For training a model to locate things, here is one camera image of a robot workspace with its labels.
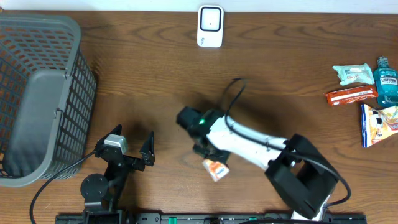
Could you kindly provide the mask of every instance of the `wooden surface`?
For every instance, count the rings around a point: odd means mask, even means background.
[[[231,173],[214,183],[192,152],[192,140],[175,124],[185,105],[213,108],[230,80],[244,77],[249,85],[233,118],[269,134],[308,137],[353,190],[351,200],[332,212],[364,213],[370,224],[396,223],[398,136],[363,149],[359,104],[331,107],[323,94],[341,88],[333,65],[375,69],[377,57],[385,55],[398,68],[397,16],[228,13],[223,46],[204,49],[196,44],[196,13],[44,13],[79,23],[81,47],[98,76],[86,152],[121,123],[128,154],[138,156],[155,131],[155,166],[130,176],[121,206],[164,213],[288,209],[263,172],[237,156],[228,161]],[[105,168],[92,157],[76,177],[51,183],[36,203],[37,222],[81,212],[82,180]],[[0,187],[0,223],[28,223],[30,201],[43,183]],[[345,193],[339,184],[332,200]]]

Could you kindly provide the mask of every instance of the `robotic arm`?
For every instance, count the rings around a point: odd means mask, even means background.
[[[205,159],[226,164],[235,153],[265,171],[282,200],[294,210],[293,217],[321,220],[325,203],[338,179],[325,169],[306,162],[297,175],[291,167],[301,159],[292,154],[316,158],[317,162],[337,173],[311,142],[298,134],[290,140],[270,136],[238,124],[217,110],[205,114],[185,107],[177,116],[195,145],[193,150]]]

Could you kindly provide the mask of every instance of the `small snack packet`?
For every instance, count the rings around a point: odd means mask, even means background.
[[[398,106],[375,110],[361,105],[362,146],[369,147],[398,133]]]
[[[207,172],[209,172],[215,182],[219,181],[229,173],[229,168],[218,161],[205,159],[202,164],[205,166]]]
[[[333,69],[337,72],[340,85],[351,83],[374,84],[372,70],[366,63],[363,65],[335,65]]]
[[[376,89],[372,85],[356,87],[348,90],[339,90],[324,94],[328,103],[332,106],[354,103],[368,98],[378,97]]]

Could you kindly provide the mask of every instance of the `bottle label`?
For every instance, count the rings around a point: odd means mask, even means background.
[[[396,78],[380,78],[380,83],[382,85],[398,85]]]

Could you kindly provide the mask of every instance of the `basket bottom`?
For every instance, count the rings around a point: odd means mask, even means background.
[[[29,175],[44,160],[65,82],[64,73],[64,70],[41,70],[29,78],[4,155],[3,167],[8,175]]]

